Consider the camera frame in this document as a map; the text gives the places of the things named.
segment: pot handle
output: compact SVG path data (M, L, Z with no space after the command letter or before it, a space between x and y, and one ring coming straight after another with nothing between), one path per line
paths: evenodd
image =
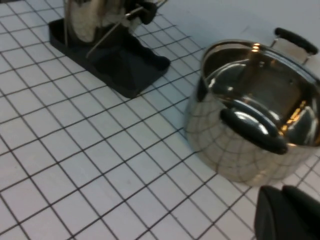
M284 155L288 151L287 143L282 138L263 134L256 127L243 122L228 108L221 110L220 119L234 132L261 149L278 155Z
M309 42L304 37L292 32L292 31L283 29L281 27L277 27L274 30L274 34L277 36L277 38L285 39L285 40L297 45L298 47L304 49L308 53L309 56L316 55L319 52L318 48L315 45L313 45L311 42Z

